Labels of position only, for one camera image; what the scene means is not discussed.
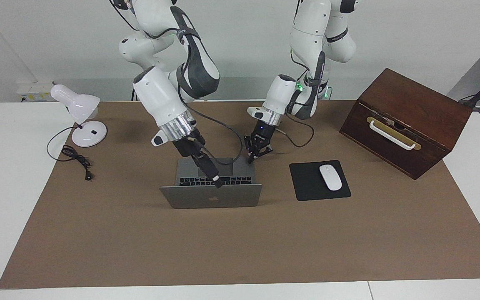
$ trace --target mouse pad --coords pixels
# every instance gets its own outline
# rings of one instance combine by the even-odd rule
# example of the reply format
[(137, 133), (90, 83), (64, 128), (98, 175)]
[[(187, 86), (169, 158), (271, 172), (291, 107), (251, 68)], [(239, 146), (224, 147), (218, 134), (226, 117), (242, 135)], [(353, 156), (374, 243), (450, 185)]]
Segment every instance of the mouse pad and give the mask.
[[(329, 190), (325, 180), (320, 173), (320, 166), (332, 165), (335, 167), (341, 181), (342, 188), (339, 190)], [(322, 200), (351, 197), (351, 190), (342, 166), (339, 161), (320, 161), (307, 163), (291, 163), (290, 173), (294, 183), (295, 197), (298, 201)]]

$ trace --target white table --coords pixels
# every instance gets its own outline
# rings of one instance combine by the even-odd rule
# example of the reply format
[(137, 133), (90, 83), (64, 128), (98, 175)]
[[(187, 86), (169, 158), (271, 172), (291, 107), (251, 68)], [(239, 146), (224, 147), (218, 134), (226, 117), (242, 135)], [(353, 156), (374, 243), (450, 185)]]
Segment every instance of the white table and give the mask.
[[(0, 103), (0, 277), (55, 165), (46, 142), (72, 125), (59, 103)], [(53, 141), (60, 151), (68, 134)], [(446, 163), (480, 221), (480, 115), (474, 112)], [(279, 285), (0, 290), (0, 299), (480, 300), (480, 279)]]

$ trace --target desk lamp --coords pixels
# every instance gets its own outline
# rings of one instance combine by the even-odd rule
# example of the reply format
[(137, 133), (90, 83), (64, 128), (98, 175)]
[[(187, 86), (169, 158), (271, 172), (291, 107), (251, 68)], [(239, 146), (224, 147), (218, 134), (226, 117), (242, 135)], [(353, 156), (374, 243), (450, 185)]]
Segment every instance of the desk lamp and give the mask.
[(51, 89), (51, 97), (64, 104), (77, 123), (72, 141), (79, 147), (87, 148), (99, 144), (107, 135), (107, 127), (99, 121), (84, 121), (95, 118), (98, 112), (99, 98), (93, 95), (79, 95), (62, 84)]

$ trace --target brown wooden box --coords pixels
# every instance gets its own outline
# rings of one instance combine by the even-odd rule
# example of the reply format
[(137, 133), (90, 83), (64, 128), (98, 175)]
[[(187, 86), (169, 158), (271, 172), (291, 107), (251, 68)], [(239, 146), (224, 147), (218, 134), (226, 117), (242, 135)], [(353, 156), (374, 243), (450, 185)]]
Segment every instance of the brown wooden box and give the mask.
[(453, 150), (472, 109), (385, 69), (340, 132), (418, 179)]

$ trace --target laptop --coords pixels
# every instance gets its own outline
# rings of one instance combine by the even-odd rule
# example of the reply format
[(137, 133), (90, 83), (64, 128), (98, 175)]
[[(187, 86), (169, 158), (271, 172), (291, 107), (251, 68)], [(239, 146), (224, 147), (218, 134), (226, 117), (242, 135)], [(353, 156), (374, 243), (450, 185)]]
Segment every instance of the laptop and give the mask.
[(259, 203), (261, 184), (255, 183), (255, 166), (247, 157), (234, 163), (230, 157), (215, 162), (223, 186), (216, 188), (191, 157), (179, 159), (175, 186), (161, 186), (160, 191), (173, 208), (254, 207)]

